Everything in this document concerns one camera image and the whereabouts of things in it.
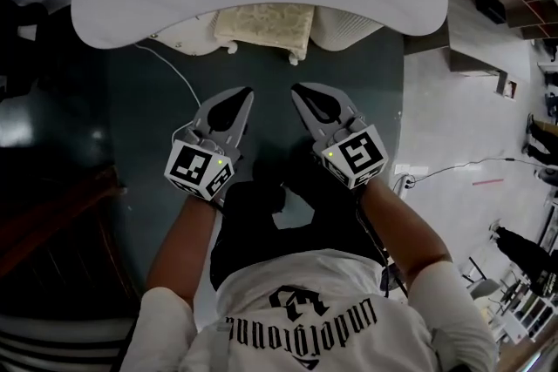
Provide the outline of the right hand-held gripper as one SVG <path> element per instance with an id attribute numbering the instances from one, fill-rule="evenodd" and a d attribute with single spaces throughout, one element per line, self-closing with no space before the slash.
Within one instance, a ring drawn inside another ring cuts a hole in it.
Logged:
<path id="1" fill-rule="evenodd" d="M 384 170 L 387 151 L 375 125 L 367 125 L 362 116 L 350 118 L 323 139 L 331 125 L 345 122 L 357 113 L 344 91 L 319 83 L 297 83 L 290 91 L 306 130 L 318 140 L 313 145 L 314 152 L 323 167 L 344 186 L 351 190 L 363 186 Z"/>

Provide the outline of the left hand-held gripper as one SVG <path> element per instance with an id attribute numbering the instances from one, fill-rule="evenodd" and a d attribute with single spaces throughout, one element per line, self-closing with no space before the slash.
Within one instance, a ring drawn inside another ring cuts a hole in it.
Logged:
<path id="1" fill-rule="evenodd" d="M 210 138 L 200 136 L 192 126 L 176 129 L 164 171 L 167 180 L 192 196 L 219 203 L 224 186 L 235 175 L 235 163 L 242 157 L 238 145 L 253 102 L 250 87 L 227 89 L 204 101 L 194 116 L 194 126 L 206 126 Z"/>

